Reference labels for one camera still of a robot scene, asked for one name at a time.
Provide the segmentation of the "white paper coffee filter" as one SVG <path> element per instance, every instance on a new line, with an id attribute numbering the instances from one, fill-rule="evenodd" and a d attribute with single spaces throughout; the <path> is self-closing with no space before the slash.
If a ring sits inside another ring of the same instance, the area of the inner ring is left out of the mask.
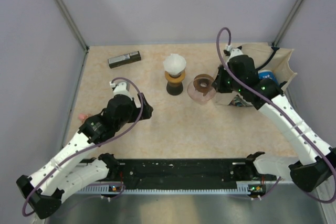
<path id="1" fill-rule="evenodd" d="M 163 61 L 164 70 L 171 76 L 179 76 L 186 67 L 186 60 L 179 54 L 170 54 Z"/>

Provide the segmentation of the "pink glass dripper cone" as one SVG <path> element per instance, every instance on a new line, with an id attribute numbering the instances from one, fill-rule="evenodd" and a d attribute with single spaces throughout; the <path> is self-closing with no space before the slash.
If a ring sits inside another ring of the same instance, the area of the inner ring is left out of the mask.
<path id="1" fill-rule="evenodd" d="M 212 87 L 213 79 L 200 77 L 195 78 L 187 88 L 189 97 L 199 104 L 205 104 L 211 100 L 216 91 Z"/>

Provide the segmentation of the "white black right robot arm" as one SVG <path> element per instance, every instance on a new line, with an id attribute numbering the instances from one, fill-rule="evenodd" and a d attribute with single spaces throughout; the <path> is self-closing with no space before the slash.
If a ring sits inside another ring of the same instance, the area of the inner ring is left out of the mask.
<path id="1" fill-rule="evenodd" d="M 254 60 L 241 48 L 224 50 L 227 60 L 218 67 L 212 86 L 218 93 L 236 93 L 265 115 L 291 144 L 297 157 L 257 152 L 247 157 L 245 174 L 252 180 L 263 174 L 290 179 L 310 193 L 335 171 L 335 148 L 319 138 L 290 105 L 281 87 L 271 78 L 261 79 Z"/>

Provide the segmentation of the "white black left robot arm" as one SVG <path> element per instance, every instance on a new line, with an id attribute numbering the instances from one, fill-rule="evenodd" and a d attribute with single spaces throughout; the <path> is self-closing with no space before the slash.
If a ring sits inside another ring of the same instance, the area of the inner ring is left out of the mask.
<path id="1" fill-rule="evenodd" d="M 129 88 L 135 84 L 123 77 L 110 82 L 113 97 L 106 108 L 98 114 L 87 117 L 68 144 L 47 164 L 32 173 L 21 175 L 16 185 L 25 202 L 22 214 L 31 214 L 43 220 L 53 215 L 71 195 L 101 179 L 114 180 L 119 174 L 116 160 L 110 154 L 102 154 L 93 163 L 79 170 L 75 167 L 96 148 L 120 137 L 118 131 L 125 124 L 133 129 L 140 120 L 149 119 L 153 108 L 147 103 L 144 94 L 137 92 L 140 106 L 137 107 Z"/>

